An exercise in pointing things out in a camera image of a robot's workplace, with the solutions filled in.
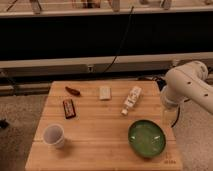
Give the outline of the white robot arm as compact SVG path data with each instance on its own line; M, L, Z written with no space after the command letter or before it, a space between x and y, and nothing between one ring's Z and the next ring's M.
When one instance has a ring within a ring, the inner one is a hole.
M205 82L207 77L208 68L200 61L170 69L165 75L166 85L160 95L162 104L171 109L184 98L189 98L213 115L213 86Z

